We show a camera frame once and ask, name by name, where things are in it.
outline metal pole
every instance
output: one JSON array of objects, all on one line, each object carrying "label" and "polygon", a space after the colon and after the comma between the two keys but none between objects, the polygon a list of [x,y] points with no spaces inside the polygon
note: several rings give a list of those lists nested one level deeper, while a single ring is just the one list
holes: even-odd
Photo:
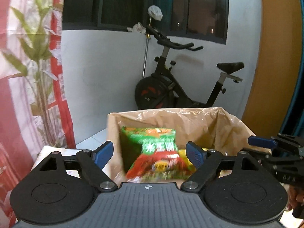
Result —
[{"label": "metal pole", "polygon": [[149,40],[150,40],[150,34],[147,34],[147,39],[146,39],[146,49],[145,49],[145,57],[143,59],[143,70],[142,70],[142,79],[145,77],[145,71],[146,71],[146,64],[147,64],[147,56],[148,56],[148,46],[149,46]]}]

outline white wall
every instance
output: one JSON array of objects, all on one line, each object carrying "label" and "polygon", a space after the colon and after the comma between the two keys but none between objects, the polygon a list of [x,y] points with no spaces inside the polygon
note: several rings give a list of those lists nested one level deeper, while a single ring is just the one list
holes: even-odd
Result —
[{"label": "white wall", "polygon": [[[203,40],[171,37],[173,42],[182,44],[193,42],[195,47],[204,46],[203,50],[170,50],[170,60],[177,62],[172,73],[194,100],[206,102],[219,78],[218,63],[244,62],[245,68],[234,75],[244,79],[238,84],[226,79],[225,94],[219,94],[214,106],[221,106],[229,113],[242,118],[259,53],[261,33],[261,0],[229,0],[229,20],[226,45]],[[156,67],[155,56],[159,56],[163,47],[152,38],[149,43],[147,72],[151,74]]]},{"label": "white wall", "polygon": [[[219,78],[216,64],[244,62],[245,68],[236,73],[244,81],[227,79],[226,93],[215,101],[215,106],[241,118],[254,78],[260,32],[261,0],[229,0],[227,44],[172,37],[204,49],[170,50],[168,63],[177,61],[172,72],[188,96],[206,102]],[[141,78],[145,40],[144,35],[126,32],[63,31],[63,77],[76,143],[104,129],[108,113],[136,109],[134,89]],[[146,76],[154,71],[154,57],[161,52],[162,46],[152,38]]]},{"label": "white wall", "polygon": [[107,114],[136,110],[145,36],[135,33],[62,32],[64,89],[76,144],[106,127]]}]

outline exercise bike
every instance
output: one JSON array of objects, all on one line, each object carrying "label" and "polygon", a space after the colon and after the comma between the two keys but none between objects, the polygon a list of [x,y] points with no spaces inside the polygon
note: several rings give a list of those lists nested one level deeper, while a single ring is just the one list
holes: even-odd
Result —
[{"label": "exercise bike", "polygon": [[212,107],[218,94],[226,92],[223,87],[226,78],[232,79],[238,83],[243,81],[241,78],[231,75],[232,73],[244,68],[244,63],[219,63],[216,65],[221,72],[219,80],[216,82],[213,91],[206,104],[190,99],[177,80],[171,73],[175,61],[171,61],[171,66],[166,67],[165,62],[169,50],[187,49],[190,51],[202,50],[200,46],[193,48],[194,44],[179,44],[171,42],[170,39],[156,28],[146,27],[146,32],[154,35],[159,45],[164,46],[164,50],[160,57],[155,57],[157,62],[156,70],[151,76],[141,79],[135,88],[135,101],[139,110],[154,108],[206,108]]}]

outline bike handlebar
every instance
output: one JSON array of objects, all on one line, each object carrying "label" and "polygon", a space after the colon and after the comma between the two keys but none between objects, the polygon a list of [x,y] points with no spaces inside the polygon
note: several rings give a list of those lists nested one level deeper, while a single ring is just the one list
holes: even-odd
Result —
[{"label": "bike handlebar", "polygon": [[152,34],[156,38],[157,43],[159,45],[163,45],[163,46],[166,46],[166,47],[169,47],[172,49],[176,49],[176,50],[188,49],[191,51],[198,51],[198,50],[201,50],[204,48],[203,46],[200,46],[197,48],[191,48],[194,46],[193,43],[182,45],[179,43],[171,42],[170,39],[168,39],[166,35],[162,34],[160,31],[157,31],[156,29],[154,29],[153,27],[150,27],[150,26],[147,26],[146,30],[147,30],[148,34]]}]

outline window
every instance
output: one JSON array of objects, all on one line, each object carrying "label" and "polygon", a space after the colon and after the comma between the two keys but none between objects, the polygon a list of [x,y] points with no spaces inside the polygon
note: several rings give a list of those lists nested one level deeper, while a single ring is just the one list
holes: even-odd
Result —
[{"label": "window", "polygon": [[228,0],[65,0],[63,29],[126,31],[138,22],[147,24],[150,5],[163,13],[152,25],[168,35],[226,43]]}]

